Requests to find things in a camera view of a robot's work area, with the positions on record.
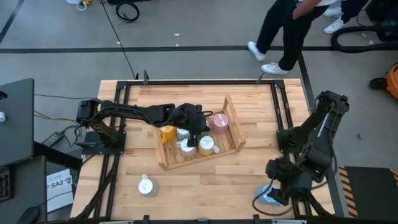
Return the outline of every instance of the blue object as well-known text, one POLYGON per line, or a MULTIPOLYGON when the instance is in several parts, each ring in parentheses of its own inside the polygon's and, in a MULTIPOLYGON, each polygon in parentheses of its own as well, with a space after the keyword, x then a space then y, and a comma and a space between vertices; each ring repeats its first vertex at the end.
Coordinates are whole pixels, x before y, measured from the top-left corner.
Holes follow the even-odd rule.
MULTIPOLYGON (((267 185, 262 184, 262 185, 258 186, 256 189, 256 193, 254 193, 254 196, 257 197, 259 194, 263 193, 265 190, 267 190, 268 186, 269 186, 268 184, 267 185)), ((275 189, 275 187, 271 186, 268 189, 267 193, 265 193, 263 196, 259 197, 257 201, 263 205, 280 206, 279 202, 277 202, 272 197, 267 196, 271 192, 272 189, 275 189)))

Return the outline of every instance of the yellow cup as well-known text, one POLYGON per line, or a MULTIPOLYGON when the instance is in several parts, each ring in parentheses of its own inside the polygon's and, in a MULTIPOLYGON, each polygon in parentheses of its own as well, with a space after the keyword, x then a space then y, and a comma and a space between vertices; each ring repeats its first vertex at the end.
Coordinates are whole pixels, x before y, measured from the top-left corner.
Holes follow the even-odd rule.
POLYGON ((173 140, 177 137, 177 130, 173 126, 164 126, 160 128, 162 134, 162 143, 165 144, 168 140, 173 140))

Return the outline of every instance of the black pants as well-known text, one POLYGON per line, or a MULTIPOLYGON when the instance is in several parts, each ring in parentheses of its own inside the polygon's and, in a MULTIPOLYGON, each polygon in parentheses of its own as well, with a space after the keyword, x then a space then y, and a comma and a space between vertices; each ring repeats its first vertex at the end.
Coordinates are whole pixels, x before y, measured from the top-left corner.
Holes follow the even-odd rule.
POLYGON ((293 20, 295 8, 294 0, 276 0, 268 10, 257 40, 257 48, 265 54, 279 29, 284 28, 284 56, 279 61, 279 67, 286 71, 293 69, 296 64, 312 21, 321 16, 328 6, 315 7, 307 15, 293 20))
POLYGON ((356 17, 368 0, 346 0, 341 2, 343 15, 341 20, 346 24, 352 17, 356 17))

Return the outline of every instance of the vacuum hose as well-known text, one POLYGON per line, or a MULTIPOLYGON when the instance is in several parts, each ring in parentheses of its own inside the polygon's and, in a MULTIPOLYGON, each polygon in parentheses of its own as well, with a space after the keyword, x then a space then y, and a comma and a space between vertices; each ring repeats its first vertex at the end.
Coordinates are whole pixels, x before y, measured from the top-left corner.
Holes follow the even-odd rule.
POLYGON ((398 32, 398 27, 386 27, 386 26, 366 26, 366 27, 347 27, 336 31, 331 37, 331 46, 340 52, 344 53, 362 53, 369 52, 372 50, 398 50, 398 41, 384 42, 381 44, 373 44, 369 46, 342 46, 337 41, 341 34, 348 32, 360 32, 360 31, 383 31, 383 32, 398 32))

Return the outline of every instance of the wooden crate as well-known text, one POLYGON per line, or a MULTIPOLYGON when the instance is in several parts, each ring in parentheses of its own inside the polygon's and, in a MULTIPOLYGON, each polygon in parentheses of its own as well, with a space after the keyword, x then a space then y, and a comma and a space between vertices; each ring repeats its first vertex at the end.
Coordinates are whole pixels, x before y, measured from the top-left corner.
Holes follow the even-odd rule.
POLYGON ((180 153, 180 148, 176 145, 177 139, 162 144, 160 129, 153 127, 156 156, 161 168, 163 170, 174 169, 239 152, 245 145, 246 138, 244 137, 241 123, 229 95, 225 96, 223 108, 219 111, 214 111, 214 115, 218 113, 223 113, 227 116, 229 126, 226 134, 216 135, 210 131, 210 136, 214 139, 215 145, 220 149, 219 154, 212 154, 210 156, 202 156, 197 150, 194 158, 184 158, 180 153))

